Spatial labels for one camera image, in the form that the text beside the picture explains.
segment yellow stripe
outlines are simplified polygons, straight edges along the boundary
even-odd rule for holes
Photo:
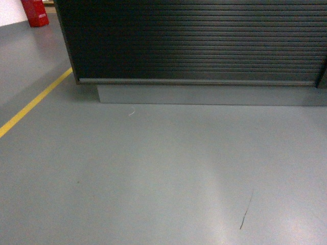
[[[69,68],[57,80],[55,80],[48,88],[29,102],[21,111],[19,111],[12,119],[0,128],[0,138],[4,136],[16,123],[18,123],[27,113],[30,112],[44,97],[46,97],[55,87],[57,87],[69,74],[72,73],[72,68]]]

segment scuff mark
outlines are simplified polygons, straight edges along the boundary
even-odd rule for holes
[[[133,115],[134,113],[135,113],[135,108],[134,107],[132,107],[132,109],[134,110],[131,114],[129,114],[128,116],[131,116],[131,115]]]
[[[244,214],[244,216],[243,216],[243,220],[242,220],[242,223],[241,223],[240,230],[242,229],[242,226],[243,226],[243,224],[244,224],[245,216],[246,216],[246,214],[247,214],[247,211],[249,210],[249,207],[250,207],[250,203],[251,203],[251,201],[252,201],[253,194],[254,194],[254,189],[252,190],[252,195],[251,195],[251,198],[250,198],[249,204],[247,205],[247,209],[246,209],[245,214]]]

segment gray base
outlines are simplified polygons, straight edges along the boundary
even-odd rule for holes
[[[101,103],[327,106],[327,90],[306,87],[98,85]]]
[[[0,27],[0,38],[12,35],[17,32],[22,32],[28,28],[30,28],[30,24],[27,20],[2,26]]]

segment red object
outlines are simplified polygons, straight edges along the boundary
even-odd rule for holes
[[[31,27],[43,27],[49,24],[42,0],[21,0]]]

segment white wall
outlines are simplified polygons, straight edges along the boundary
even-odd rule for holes
[[[27,20],[20,0],[0,0],[0,27]]]

